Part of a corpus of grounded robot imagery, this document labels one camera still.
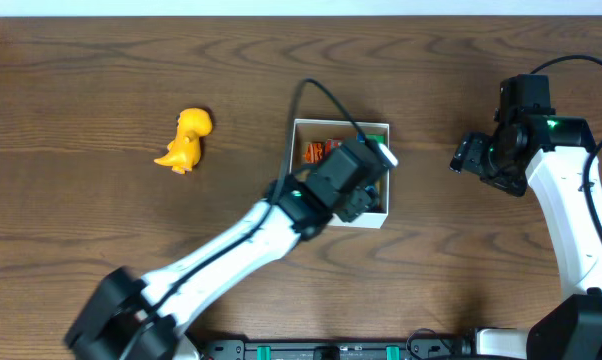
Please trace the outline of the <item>orange round disc toy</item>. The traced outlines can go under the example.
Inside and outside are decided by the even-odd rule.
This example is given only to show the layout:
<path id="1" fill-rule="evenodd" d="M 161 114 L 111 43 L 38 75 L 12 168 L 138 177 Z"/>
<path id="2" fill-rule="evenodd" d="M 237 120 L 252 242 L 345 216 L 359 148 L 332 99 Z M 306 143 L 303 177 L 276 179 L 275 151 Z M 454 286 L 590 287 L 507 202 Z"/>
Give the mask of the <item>orange round disc toy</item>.
<path id="1" fill-rule="evenodd" d="M 303 160 L 306 164 L 316 164 L 324 156 L 324 146 L 321 142 L 308 142 L 305 145 Z"/>

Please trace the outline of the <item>orange toy dinosaur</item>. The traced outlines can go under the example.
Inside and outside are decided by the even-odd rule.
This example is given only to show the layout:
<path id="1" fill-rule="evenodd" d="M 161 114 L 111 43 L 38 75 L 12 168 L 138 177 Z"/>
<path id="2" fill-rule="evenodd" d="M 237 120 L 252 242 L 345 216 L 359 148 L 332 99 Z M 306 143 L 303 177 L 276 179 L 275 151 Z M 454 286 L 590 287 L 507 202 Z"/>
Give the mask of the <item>orange toy dinosaur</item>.
<path id="1" fill-rule="evenodd" d="M 202 157 L 201 138 L 212 132 L 210 114 L 201 108 L 188 108 L 177 117 L 174 139 L 166 146 L 167 153 L 154 163 L 169 167 L 173 172 L 191 172 Z"/>

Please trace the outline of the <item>red toy truck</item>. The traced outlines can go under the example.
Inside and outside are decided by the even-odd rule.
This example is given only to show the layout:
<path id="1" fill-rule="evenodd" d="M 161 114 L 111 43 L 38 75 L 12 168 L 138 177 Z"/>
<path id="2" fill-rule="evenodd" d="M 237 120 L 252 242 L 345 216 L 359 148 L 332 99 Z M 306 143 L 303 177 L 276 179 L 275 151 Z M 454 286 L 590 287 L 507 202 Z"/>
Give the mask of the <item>red toy truck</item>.
<path id="1" fill-rule="evenodd" d="M 327 156 L 331 151 L 341 146 L 343 140 L 338 138 L 327 139 L 323 146 L 324 155 Z"/>

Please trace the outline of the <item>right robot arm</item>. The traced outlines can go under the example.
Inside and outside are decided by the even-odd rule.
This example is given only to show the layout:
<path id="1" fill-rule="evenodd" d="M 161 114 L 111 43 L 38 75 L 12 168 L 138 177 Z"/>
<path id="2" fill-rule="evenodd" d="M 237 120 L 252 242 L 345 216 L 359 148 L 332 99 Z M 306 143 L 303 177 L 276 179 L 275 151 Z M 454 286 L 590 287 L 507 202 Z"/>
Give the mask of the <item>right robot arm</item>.
<path id="1" fill-rule="evenodd" d="M 513 196 L 533 190 L 545 217 L 562 302 L 529 330 L 482 329 L 475 354 L 513 359 L 602 359 L 602 185 L 582 118 L 523 116 L 493 135 L 469 132 L 456 172 Z"/>

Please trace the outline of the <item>multicoloured puzzle cube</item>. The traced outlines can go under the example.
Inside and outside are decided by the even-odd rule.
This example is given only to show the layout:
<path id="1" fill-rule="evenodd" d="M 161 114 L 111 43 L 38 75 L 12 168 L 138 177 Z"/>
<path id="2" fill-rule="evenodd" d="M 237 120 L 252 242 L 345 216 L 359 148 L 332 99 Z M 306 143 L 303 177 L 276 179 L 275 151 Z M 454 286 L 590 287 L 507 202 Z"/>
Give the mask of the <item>multicoloured puzzle cube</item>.
<path id="1" fill-rule="evenodd" d="M 379 144 L 385 143 L 385 136 L 379 134 L 357 134 L 357 141 L 365 144 L 366 142 L 372 141 Z"/>

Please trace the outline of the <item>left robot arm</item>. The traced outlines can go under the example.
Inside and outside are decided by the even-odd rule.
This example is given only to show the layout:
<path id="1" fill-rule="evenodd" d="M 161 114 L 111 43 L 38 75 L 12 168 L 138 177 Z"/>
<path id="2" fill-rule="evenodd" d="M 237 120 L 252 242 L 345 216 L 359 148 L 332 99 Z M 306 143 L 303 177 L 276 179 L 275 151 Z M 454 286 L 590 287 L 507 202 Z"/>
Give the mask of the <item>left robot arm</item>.
<path id="1" fill-rule="evenodd" d="M 372 185 L 271 184 L 234 226 L 190 255 L 135 279 L 108 274 L 64 337 L 78 359 L 175 359 L 185 333 L 214 301 L 260 267 L 318 236 L 334 217 L 352 222 L 376 205 Z"/>

